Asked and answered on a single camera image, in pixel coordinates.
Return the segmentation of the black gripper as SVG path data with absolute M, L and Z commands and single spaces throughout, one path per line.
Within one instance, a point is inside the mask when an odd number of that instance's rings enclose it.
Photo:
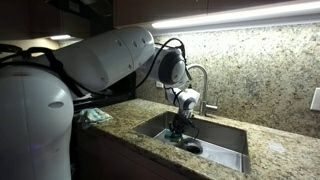
M 177 136 L 176 132 L 179 132 L 180 138 L 183 138 L 183 135 L 185 133 L 185 130 L 192 126 L 193 123 L 189 118 L 186 118 L 182 115 L 175 114 L 173 117 L 173 120 L 169 123 L 169 129 L 171 131 L 171 138 L 174 138 Z

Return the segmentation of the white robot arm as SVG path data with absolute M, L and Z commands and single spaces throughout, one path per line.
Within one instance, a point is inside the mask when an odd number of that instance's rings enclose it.
M 51 50 L 31 47 L 1 59 L 0 180 L 71 180 L 69 146 L 74 100 L 104 90 L 134 71 L 165 86 L 179 108 L 173 132 L 200 94 L 183 49 L 157 48 L 142 27 L 126 27 Z

